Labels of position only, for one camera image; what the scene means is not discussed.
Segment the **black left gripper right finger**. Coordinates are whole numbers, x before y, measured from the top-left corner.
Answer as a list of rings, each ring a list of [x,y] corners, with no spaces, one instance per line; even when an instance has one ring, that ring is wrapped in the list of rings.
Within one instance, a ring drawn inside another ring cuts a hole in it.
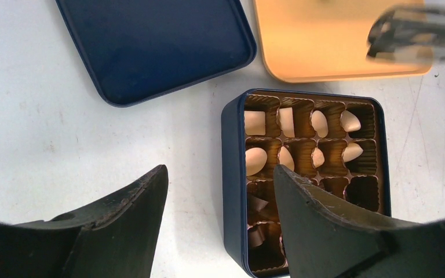
[[[291,277],[445,277],[445,219],[378,214],[282,165],[273,177]]]

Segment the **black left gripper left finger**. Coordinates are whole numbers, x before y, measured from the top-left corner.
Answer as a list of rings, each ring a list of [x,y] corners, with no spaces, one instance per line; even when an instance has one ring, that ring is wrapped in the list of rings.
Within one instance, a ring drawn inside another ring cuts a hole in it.
[[[0,223],[0,277],[150,277],[168,184],[159,165],[50,221]]]

